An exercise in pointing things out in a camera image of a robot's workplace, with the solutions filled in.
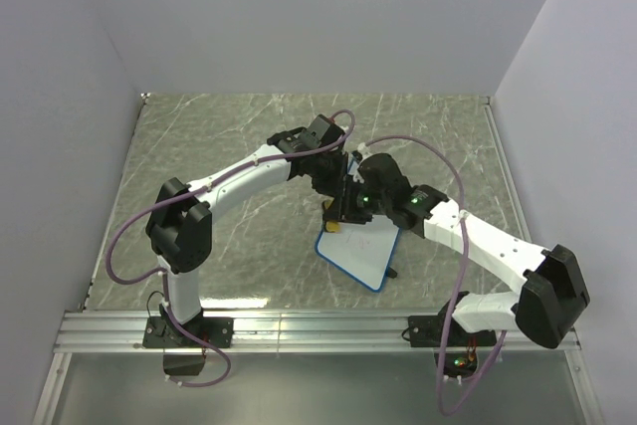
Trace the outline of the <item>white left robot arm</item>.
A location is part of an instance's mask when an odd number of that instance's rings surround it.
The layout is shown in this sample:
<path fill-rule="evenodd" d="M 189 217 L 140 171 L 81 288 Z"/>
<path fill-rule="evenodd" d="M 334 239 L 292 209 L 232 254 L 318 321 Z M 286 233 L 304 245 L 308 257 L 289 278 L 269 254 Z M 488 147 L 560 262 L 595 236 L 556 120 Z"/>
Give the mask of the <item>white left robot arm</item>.
<path fill-rule="evenodd" d="M 252 196 L 296 177 L 309 177 L 316 193 L 338 203 L 347 171 L 346 138 L 334 125 L 325 132 L 311 127 L 282 131 L 217 173 L 189 183 L 172 178 L 161 186 L 145 232 L 163 273 L 165 333 L 177 346 L 210 336 L 197 269 L 212 252 L 215 223 Z"/>

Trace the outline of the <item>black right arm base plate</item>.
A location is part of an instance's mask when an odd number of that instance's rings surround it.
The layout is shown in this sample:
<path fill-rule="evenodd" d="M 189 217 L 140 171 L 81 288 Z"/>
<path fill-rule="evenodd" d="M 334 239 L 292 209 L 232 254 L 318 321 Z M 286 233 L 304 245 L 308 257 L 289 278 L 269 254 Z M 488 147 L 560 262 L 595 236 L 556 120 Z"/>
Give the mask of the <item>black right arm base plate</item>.
<path fill-rule="evenodd" d="M 411 347 L 439 348 L 442 343 L 444 315 L 409 316 L 407 318 L 407 337 Z M 496 333 L 492 330 L 466 332 L 454 319 L 451 319 L 448 347 L 493 346 L 497 343 Z"/>

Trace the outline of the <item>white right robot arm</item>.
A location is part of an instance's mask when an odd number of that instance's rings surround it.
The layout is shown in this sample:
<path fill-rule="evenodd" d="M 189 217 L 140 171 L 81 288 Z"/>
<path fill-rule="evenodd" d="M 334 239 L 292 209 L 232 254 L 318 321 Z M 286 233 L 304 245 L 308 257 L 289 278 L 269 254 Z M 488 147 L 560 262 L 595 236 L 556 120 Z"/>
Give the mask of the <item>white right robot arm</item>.
<path fill-rule="evenodd" d="M 517 330 L 535 344 L 557 348 L 590 303 L 575 254 L 516 238 L 461 208 L 427 185 L 393 191 L 348 179 L 324 202 L 326 230 L 366 225 L 384 216 L 399 229 L 460 253 L 508 286 L 505 293 L 454 288 L 439 313 L 438 342 L 459 345 L 486 331 Z"/>

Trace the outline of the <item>yellow whiteboard eraser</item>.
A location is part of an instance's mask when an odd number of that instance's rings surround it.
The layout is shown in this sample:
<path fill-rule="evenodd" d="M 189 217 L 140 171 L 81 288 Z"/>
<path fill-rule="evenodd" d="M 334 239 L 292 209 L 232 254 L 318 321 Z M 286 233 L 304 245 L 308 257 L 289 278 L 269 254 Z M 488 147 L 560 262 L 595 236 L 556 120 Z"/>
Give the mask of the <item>yellow whiteboard eraser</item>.
<path fill-rule="evenodd" d="M 325 213 L 328 207 L 331 205 L 331 203 L 332 203 L 331 199 L 326 199 L 321 204 L 321 212 Z M 324 216 L 321 216 L 321 230 L 327 234 L 339 233 L 340 225 L 337 221 L 326 220 Z"/>

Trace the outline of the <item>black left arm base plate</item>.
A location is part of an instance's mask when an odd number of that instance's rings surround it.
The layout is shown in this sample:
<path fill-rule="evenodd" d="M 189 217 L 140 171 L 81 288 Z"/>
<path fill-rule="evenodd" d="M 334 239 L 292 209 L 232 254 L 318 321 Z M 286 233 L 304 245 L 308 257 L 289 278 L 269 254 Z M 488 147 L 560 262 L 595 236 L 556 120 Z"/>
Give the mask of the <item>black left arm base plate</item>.
<path fill-rule="evenodd" d="M 229 317 L 195 318 L 182 326 L 190 335 L 218 348 L 229 348 L 234 333 L 234 320 Z M 142 339 L 143 348 L 197 347 L 199 343 L 184 335 L 168 317 L 150 317 Z"/>

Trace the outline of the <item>blue-framed whiteboard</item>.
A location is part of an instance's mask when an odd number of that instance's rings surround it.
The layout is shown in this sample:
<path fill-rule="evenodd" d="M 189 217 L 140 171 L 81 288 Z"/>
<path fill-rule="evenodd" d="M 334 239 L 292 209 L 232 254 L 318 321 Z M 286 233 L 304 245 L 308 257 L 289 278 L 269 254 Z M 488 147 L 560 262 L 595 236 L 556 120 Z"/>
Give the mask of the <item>blue-framed whiteboard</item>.
<path fill-rule="evenodd" d="M 345 181 L 362 183 L 357 174 L 358 156 L 348 158 Z M 340 232 L 320 231 L 315 242 L 317 255 L 369 290 L 379 292 L 391 268 L 399 239 L 399 228 L 381 211 L 364 225 L 340 225 Z"/>

